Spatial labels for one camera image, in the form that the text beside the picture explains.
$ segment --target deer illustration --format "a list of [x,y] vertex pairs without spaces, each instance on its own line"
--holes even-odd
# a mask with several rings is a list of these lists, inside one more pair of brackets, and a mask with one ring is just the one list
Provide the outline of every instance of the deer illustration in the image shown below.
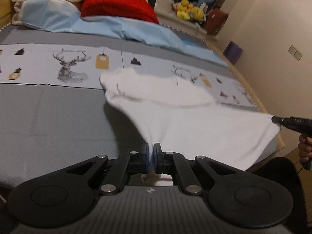
[[182,74],[182,72],[184,73],[187,72],[189,74],[189,77],[190,77],[190,80],[191,80],[191,83],[195,83],[195,81],[197,80],[197,76],[193,75],[192,72],[189,70],[189,69],[186,69],[186,68],[179,68],[179,67],[176,67],[173,65],[173,70],[171,69],[171,72],[174,73],[174,76],[177,76],[177,77],[180,77],[182,79],[185,79],[186,80],[186,76],[184,76]]
[[77,58],[75,59],[72,59],[71,61],[69,62],[66,62],[64,60],[64,56],[62,57],[59,57],[60,56],[60,53],[57,54],[57,55],[54,55],[53,54],[53,57],[55,59],[57,59],[60,64],[62,65],[59,73],[58,73],[58,76],[57,76],[57,79],[63,81],[63,82],[83,82],[84,80],[87,80],[88,79],[88,75],[85,74],[85,73],[76,73],[76,72],[73,72],[71,71],[71,66],[74,66],[77,64],[77,62],[83,62],[83,61],[87,61],[91,58],[90,57],[86,57],[85,53],[83,53],[84,57],[80,58],[79,56],[77,56]]

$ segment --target gray bed sheet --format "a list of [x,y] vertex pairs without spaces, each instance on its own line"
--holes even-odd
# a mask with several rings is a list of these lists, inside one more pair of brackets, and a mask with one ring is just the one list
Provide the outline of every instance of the gray bed sheet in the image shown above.
[[[205,47],[200,40],[177,34]],[[228,69],[207,61],[134,41],[101,36],[51,33],[9,25],[0,32],[0,43],[107,46],[232,77]],[[131,121],[106,103],[103,90],[0,84],[0,112],[1,187],[14,188],[26,180],[99,154],[116,158],[123,152],[140,150],[143,143]],[[274,139],[258,160],[274,152],[276,145]]]

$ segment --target bottle illustration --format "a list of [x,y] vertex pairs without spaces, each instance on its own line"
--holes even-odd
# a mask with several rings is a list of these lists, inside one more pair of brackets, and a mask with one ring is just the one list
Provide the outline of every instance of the bottle illustration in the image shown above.
[[18,50],[15,55],[23,55],[24,54],[24,51],[25,51],[25,48],[22,48],[20,50]]
[[233,95],[232,97],[233,97],[233,99],[234,99],[235,103],[239,105],[239,104],[240,104],[240,102],[238,101],[238,99],[237,99],[234,95]]
[[21,76],[21,68],[16,69],[13,73],[9,74],[9,80],[13,81]]
[[110,58],[108,55],[102,53],[96,56],[96,68],[110,69]]
[[200,79],[204,83],[205,86],[212,88],[211,83],[208,81],[207,77],[203,75],[202,73],[199,74]]

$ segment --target wall switch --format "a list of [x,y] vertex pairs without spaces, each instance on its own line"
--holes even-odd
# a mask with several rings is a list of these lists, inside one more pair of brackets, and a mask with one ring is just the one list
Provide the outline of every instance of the wall switch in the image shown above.
[[294,55],[297,50],[298,49],[296,47],[294,47],[294,45],[291,45],[291,47],[288,49],[288,52],[290,52],[292,55]]
[[302,57],[302,53],[300,53],[298,50],[295,52],[294,57],[297,61],[299,61]]

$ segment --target human hand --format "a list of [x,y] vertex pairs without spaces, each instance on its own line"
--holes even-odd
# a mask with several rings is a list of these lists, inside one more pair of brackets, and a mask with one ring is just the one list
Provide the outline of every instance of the human hand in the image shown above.
[[309,158],[312,158],[312,138],[307,137],[305,134],[299,136],[299,162],[304,165],[308,162]]

